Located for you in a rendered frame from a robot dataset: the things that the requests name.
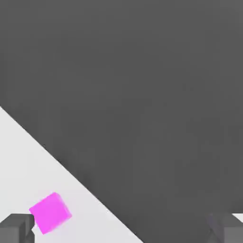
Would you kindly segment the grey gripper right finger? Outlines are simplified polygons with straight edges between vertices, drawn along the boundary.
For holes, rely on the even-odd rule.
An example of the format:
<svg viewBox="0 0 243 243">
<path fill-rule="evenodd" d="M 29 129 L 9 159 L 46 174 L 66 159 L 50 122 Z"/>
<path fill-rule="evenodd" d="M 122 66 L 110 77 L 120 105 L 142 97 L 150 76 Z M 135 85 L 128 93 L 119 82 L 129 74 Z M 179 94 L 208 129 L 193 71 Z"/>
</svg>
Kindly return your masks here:
<svg viewBox="0 0 243 243">
<path fill-rule="evenodd" d="M 243 243 L 243 222 L 230 213 L 211 213 L 206 218 L 206 243 Z"/>
</svg>

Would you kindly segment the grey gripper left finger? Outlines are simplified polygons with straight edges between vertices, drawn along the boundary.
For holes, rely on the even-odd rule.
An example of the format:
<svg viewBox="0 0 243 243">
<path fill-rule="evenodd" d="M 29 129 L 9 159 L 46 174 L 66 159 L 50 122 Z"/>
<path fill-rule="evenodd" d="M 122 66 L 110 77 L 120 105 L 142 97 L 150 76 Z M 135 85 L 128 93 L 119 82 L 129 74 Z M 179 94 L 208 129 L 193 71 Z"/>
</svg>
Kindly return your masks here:
<svg viewBox="0 0 243 243">
<path fill-rule="evenodd" d="M 0 243 L 35 243 L 32 214 L 10 214 L 0 223 Z"/>
</svg>

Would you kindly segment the small magenta cube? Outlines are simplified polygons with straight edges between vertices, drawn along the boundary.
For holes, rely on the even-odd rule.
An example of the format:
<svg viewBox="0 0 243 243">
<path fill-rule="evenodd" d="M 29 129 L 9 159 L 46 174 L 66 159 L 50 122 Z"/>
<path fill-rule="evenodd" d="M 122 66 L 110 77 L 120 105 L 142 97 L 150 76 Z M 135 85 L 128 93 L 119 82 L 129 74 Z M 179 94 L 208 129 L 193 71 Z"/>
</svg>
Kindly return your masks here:
<svg viewBox="0 0 243 243">
<path fill-rule="evenodd" d="M 72 217 L 61 196 L 54 192 L 29 209 L 42 234 L 47 234 Z"/>
</svg>

